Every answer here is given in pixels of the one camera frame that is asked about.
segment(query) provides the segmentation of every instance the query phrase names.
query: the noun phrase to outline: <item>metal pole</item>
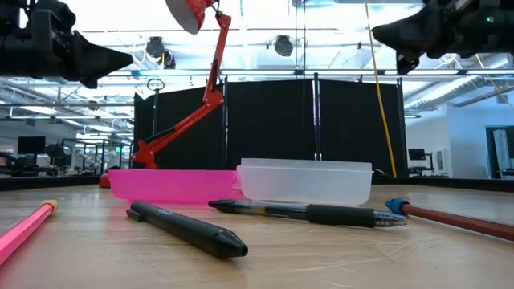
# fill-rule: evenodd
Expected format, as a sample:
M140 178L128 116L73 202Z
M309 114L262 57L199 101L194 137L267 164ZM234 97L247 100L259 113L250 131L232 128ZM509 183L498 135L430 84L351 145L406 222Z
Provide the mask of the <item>metal pole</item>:
M95 161L96 162L96 158L98 157L98 145L95 144Z
M86 166L86 144L84 144L84 156L82 157L82 171L84 171L85 166Z
M104 173L105 140L102 140L102 162L100 164L100 174Z
M159 111L159 91L160 89L155 90L155 97L153 99L153 126L152 126L152 135L157 133L157 112Z
M320 114L320 81L314 74L314 137L316 142L316 161L321 161L321 114Z
M128 169L131 169L132 168L132 150L134 149L134 142L131 141L130 142L130 150L128 152Z
M222 157L223 157L223 168L226 168L228 162L228 76L225 76L225 83L223 84L223 146L222 146Z
M407 173L409 161L407 159L407 137L406 137L406 124L405 124L405 109L403 108L403 79L396 79L396 93L398 98L398 114L400 115L400 137L402 138L402 164L404 165L401 171L397 171L400 177L409 177Z
M120 144L120 169L121 169L121 159L123 157L123 144Z

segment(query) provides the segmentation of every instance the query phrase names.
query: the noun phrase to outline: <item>yellow cable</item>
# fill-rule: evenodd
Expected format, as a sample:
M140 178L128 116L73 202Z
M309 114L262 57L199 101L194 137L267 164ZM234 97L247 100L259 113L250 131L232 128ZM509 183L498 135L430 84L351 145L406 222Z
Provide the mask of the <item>yellow cable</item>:
M389 158L391 160L391 169L393 170L393 178L396 178L396 165L394 164L393 147L391 146L391 138L389 136L389 129L387 126L386 113L384 112L384 105L382 103L382 94L380 93L380 84L378 82L377 60L375 59L375 51L373 49L373 36L371 35L371 24L369 23L369 8L368 1L364 0L366 7L366 18L368 19L368 32L369 43L371 44L371 56L373 58L373 69L375 70L375 83L377 85L378 105L380 106L380 113L382 116L382 123L384 124L385 138L387 139L387 148L389 149Z
M480 59L480 56L478 55L478 53L475 54L475 57L479 61L480 66L482 67L482 69L485 69L485 66L482 63L482 59ZM507 97L505 97L503 94L501 94L500 89L496 86L496 83L494 81L492 81L491 77L489 77L489 81L491 82L492 86L495 88L495 91L498 94L498 96L500 96L502 99L504 99L505 103L510 105L511 108L514 108L514 105L512 105L511 103L508 102Z

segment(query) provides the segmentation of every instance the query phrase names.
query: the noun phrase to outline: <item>black marker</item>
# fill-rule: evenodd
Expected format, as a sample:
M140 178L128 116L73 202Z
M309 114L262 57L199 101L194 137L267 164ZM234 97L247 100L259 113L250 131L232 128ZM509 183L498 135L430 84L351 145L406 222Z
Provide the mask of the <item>black marker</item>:
M127 216L138 222L149 222L218 258L248 254L247 245L232 231L157 206L137 201L127 210Z

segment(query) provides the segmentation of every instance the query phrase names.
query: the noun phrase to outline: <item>clear plastic container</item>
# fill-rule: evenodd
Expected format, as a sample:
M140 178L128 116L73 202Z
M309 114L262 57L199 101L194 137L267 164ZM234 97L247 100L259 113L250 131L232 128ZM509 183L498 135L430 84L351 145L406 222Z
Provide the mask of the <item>clear plastic container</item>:
M368 201L370 163L242 159L238 167L245 197L267 201L360 205Z

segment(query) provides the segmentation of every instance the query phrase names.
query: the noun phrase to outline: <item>table surface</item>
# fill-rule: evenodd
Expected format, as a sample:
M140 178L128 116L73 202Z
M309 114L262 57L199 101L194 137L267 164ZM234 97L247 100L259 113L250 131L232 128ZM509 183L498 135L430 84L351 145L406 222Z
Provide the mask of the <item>table surface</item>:
M374 186L366 206L392 197L514 223L514 193ZM59 212L0 268L2 289L60 288L508 288L514 243L411 218L383 230L322 226L166 206L233 230L249 255L218 260L151 226L127 219L129 204L96 186L0 193L0 234L43 199Z

